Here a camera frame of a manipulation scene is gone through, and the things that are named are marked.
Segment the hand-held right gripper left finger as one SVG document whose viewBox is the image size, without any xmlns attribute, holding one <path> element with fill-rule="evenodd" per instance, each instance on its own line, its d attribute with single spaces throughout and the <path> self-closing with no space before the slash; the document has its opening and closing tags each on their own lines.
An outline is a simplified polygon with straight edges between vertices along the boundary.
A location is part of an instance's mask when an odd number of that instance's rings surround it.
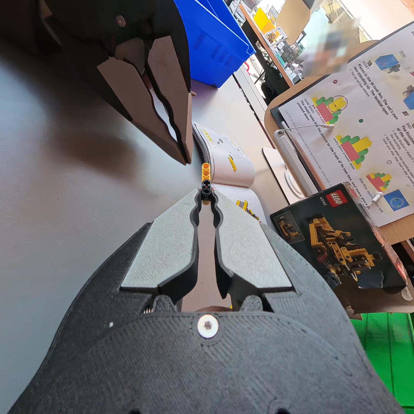
<svg viewBox="0 0 414 414">
<path fill-rule="evenodd" d="M 120 288 L 181 301 L 198 279 L 198 225 L 194 189 L 151 223 Z"/>
</svg>

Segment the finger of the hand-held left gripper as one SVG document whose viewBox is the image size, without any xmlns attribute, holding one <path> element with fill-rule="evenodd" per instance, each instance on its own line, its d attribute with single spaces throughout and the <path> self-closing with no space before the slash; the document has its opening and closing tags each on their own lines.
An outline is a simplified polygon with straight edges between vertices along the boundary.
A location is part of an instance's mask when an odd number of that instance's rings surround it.
<svg viewBox="0 0 414 414">
<path fill-rule="evenodd" d="M 147 56 L 147 74 L 166 113 L 165 123 L 181 163 L 193 154 L 192 95 L 171 36 L 153 41 Z"/>
<path fill-rule="evenodd" d="M 155 110 L 152 94 L 137 69 L 116 58 L 107 59 L 97 69 L 130 115 L 131 123 L 173 159 L 187 164 L 178 142 Z"/>
</svg>

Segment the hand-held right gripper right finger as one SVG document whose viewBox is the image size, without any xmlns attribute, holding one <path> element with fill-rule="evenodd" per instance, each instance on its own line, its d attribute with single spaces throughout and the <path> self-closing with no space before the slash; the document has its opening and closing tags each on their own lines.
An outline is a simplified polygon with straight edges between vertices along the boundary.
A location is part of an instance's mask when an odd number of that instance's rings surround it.
<svg viewBox="0 0 414 414">
<path fill-rule="evenodd" d="M 264 293 L 290 292 L 293 284 L 266 230 L 220 191 L 211 194 L 215 226 L 215 272 L 222 298 L 245 299 Z"/>
</svg>

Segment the yellow and black lego piece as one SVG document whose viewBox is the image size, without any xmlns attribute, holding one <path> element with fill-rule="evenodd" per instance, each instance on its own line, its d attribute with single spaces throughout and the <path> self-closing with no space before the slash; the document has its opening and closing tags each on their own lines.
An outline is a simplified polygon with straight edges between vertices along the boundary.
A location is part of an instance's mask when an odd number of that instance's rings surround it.
<svg viewBox="0 0 414 414">
<path fill-rule="evenodd" d="M 201 200 L 203 205 L 209 205 L 214 188 L 211 182 L 211 166 L 202 164 Z"/>
</svg>

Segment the black lego box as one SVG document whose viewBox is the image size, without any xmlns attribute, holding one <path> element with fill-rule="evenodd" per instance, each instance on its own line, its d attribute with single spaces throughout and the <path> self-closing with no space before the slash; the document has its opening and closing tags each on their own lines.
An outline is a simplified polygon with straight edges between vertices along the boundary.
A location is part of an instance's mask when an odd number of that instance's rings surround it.
<svg viewBox="0 0 414 414">
<path fill-rule="evenodd" d="M 350 183 L 270 215 L 278 234 L 324 278 L 350 316 L 413 313 L 413 285 Z"/>
</svg>

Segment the lego instruction booklet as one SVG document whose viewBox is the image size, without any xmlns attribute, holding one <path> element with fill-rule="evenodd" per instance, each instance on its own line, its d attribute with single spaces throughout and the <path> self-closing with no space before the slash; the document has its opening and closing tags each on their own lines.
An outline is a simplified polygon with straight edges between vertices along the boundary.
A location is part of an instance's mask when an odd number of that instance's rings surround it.
<svg viewBox="0 0 414 414">
<path fill-rule="evenodd" d="M 203 161 L 210 164 L 212 187 L 253 218 L 267 224 L 261 202 L 251 188 L 256 178 L 252 161 L 228 136 L 197 122 L 192 126 Z"/>
</svg>

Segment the blue plastic bin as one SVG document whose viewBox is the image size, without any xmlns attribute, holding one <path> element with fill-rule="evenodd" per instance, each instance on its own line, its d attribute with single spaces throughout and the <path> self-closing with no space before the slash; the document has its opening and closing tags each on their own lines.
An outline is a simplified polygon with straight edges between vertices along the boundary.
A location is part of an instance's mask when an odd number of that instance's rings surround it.
<svg viewBox="0 0 414 414">
<path fill-rule="evenodd" d="M 222 0 L 175 0 L 189 45 L 190 76 L 220 88 L 256 53 Z"/>
</svg>

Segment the wooden background desk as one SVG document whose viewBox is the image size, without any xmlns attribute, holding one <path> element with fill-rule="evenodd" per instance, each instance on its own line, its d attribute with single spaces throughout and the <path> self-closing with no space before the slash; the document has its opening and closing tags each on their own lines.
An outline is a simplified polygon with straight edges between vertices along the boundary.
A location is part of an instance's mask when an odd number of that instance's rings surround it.
<svg viewBox="0 0 414 414">
<path fill-rule="evenodd" d="M 287 86 L 283 91 L 293 87 L 294 82 L 292 81 L 291 76 L 285 70 L 284 66 L 277 57 L 277 53 L 273 50 L 269 42 L 266 40 L 265 35 L 261 32 L 260 28 L 254 21 L 254 19 L 251 17 L 250 13 L 246 10 L 244 2 L 241 1 L 238 7 L 240 8 L 241 13 L 245 17 L 245 23 L 242 25 L 242 29 L 244 30 L 247 38 L 254 47 L 256 51 L 256 57 L 262 65 L 265 73 L 268 74 L 270 79 L 277 81 L 277 77 L 275 77 L 272 70 L 270 70 L 270 65 L 263 57 L 261 49 L 257 48 L 257 42 L 261 44 L 261 48 L 266 51 L 267 55 L 269 56 L 269 59 L 273 62 L 277 70 L 280 72 L 280 76 L 284 78 L 284 83 Z"/>
</svg>

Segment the silver stand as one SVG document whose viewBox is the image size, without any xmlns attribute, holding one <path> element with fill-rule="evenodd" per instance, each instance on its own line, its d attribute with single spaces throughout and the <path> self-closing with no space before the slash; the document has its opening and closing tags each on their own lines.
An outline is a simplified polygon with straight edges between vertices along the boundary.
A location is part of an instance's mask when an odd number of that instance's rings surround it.
<svg viewBox="0 0 414 414">
<path fill-rule="evenodd" d="M 296 146 L 294 135 L 282 123 L 282 129 L 273 133 L 273 147 L 263 147 L 265 158 L 288 204 L 294 204 L 323 189 L 312 166 Z"/>
</svg>

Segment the yellow storage bin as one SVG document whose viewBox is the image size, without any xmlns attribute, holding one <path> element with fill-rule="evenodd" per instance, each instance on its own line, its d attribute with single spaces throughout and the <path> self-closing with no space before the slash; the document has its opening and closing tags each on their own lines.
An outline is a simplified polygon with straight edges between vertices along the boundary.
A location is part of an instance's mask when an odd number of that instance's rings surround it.
<svg viewBox="0 0 414 414">
<path fill-rule="evenodd" d="M 256 10 L 256 13 L 253 16 L 253 20 L 263 34 L 266 34 L 276 28 L 269 16 L 264 12 L 262 8 L 258 8 Z"/>
</svg>

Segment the wooden display board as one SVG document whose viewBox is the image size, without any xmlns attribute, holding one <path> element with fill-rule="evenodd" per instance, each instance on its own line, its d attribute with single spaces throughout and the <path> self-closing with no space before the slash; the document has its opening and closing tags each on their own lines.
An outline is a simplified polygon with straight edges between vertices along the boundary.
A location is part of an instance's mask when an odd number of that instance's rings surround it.
<svg viewBox="0 0 414 414">
<path fill-rule="evenodd" d="M 279 122 L 276 121 L 275 118 L 272 116 L 271 109 L 282 105 L 285 101 L 292 98 L 294 95 L 301 93 L 303 90 L 310 87 L 313 83 L 317 82 L 321 78 L 322 78 L 321 76 L 311 76 L 311 77 L 305 78 L 271 101 L 271 103 L 269 104 L 265 112 L 265 131 L 268 133 L 269 137 L 271 138 L 271 142 L 272 142 L 274 131 L 276 131 L 277 129 L 282 129 Z M 299 151 L 303 155 L 305 155 L 303 150 L 298 147 L 297 141 L 296 141 L 296 146 L 299 149 Z M 320 177 L 318 176 L 314 168 L 313 168 L 313 171 L 317 177 L 318 182 L 323 185 L 322 190 L 325 190 L 326 187 L 322 183 L 322 180 L 320 179 Z M 411 214 L 403 218 L 400 218 L 392 223 L 381 226 L 379 228 L 379 231 L 382 234 L 383 239 L 390 245 L 407 241 L 410 238 L 413 238 L 414 236 L 414 216 L 413 214 Z"/>
</svg>

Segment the green plastic bin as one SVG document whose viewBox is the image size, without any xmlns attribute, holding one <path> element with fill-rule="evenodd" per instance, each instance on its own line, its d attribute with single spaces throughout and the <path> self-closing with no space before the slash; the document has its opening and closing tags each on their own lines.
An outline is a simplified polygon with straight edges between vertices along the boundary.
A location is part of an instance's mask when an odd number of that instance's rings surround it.
<svg viewBox="0 0 414 414">
<path fill-rule="evenodd" d="M 413 314 L 370 313 L 351 320 L 377 374 L 406 413 L 414 412 Z"/>
</svg>

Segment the printed instruction sheet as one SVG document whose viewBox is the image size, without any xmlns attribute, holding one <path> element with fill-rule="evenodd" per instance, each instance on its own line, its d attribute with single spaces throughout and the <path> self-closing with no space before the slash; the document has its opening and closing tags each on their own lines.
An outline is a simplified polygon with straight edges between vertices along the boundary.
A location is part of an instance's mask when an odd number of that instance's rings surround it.
<svg viewBox="0 0 414 414">
<path fill-rule="evenodd" d="M 414 211 L 414 24 L 278 107 L 325 188 L 349 182 L 377 226 Z"/>
</svg>

